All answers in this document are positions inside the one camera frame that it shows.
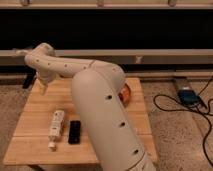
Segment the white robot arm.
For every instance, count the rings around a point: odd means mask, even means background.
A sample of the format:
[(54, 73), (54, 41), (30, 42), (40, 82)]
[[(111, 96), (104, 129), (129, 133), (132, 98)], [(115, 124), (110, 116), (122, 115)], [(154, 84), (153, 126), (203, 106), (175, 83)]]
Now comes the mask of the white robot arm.
[(119, 93), (123, 69), (110, 62), (57, 57), (41, 43), (25, 55), (25, 63), (48, 85), (60, 75), (71, 80), (71, 97), (103, 171), (156, 171), (143, 143), (128, 120)]

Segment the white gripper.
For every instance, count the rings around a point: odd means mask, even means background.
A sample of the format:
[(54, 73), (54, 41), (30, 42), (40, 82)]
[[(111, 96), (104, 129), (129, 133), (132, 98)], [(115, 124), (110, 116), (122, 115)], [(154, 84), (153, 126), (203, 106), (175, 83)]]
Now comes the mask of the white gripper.
[(56, 73), (49, 70), (38, 69), (37, 78), (42, 84), (44, 84), (40, 87), (40, 94), (45, 95), (48, 88), (47, 85), (56, 78)]

